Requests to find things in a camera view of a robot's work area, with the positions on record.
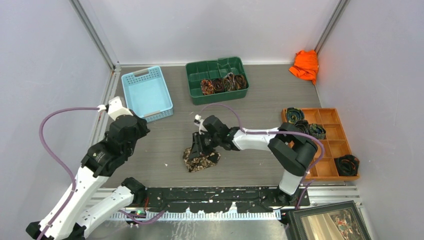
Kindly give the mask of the brown floral tie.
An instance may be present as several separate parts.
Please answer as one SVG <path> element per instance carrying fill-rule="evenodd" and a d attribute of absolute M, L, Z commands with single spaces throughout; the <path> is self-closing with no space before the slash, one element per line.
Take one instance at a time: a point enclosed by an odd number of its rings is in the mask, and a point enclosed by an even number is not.
<path fill-rule="evenodd" d="M 191 148 L 188 147 L 183 152 L 183 162 L 190 173 L 201 171 L 210 167 L 214 167 L 220 160 L 221 154 L 214 151 L 209 155 L 189 159 Z"/>

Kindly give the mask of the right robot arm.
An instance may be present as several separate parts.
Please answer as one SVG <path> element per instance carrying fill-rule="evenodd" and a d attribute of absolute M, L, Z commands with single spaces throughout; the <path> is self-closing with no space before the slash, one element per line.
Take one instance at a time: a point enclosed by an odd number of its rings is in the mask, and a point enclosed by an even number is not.
<path fill-rule="evenodd" d="M 288 122 L 271 129 L 228 127 L 214 115 L 205 119 L 196 115 L 193 122 L 199 130 L 192 134 L 192 146 L 184 155 L 189 161 L 208 160 L 216 164 L 219 160 L 216 147 L 227 151 L 270 152 L 284 169 L 278 184 L 279 202 L 288 206 L 297 199 L 299 185 L 318 151 L 309 135 L 297 131 Z"/>

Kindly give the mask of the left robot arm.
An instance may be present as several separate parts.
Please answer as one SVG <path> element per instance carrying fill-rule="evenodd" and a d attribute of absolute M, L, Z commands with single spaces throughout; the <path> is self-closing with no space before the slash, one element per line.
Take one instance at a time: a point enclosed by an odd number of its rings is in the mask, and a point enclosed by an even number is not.
<path fill-rule="evenodd" d="M 29 223 L 25 231 L 34 240 L 84 240 L 114 212 L 141 206 L 146 187 L 133 177 L 126 178 L 108 197 L 85 209 L 97 190 L 134 153 L 137 140 L 150 130 L 136 115 L 120 115 L 110 124 L 105 137 L 91 146 L 81 161 L 71 185 L 53 210 L 41 221 Z"/>

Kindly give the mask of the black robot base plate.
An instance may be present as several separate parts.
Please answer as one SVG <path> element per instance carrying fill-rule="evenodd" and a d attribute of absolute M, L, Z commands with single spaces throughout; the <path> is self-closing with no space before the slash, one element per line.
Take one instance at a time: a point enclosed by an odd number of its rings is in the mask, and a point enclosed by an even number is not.
<path fill-rule="evenodd" d="M 237 213 L 270 213 L 284 207 L 310 205 L 308 192 L 299 188 L 284 197 L 274 186 L 233 187 L 149 187 L 136 196 L 130 207 L 168 213 L 227 213 L 234 205 Z"/>

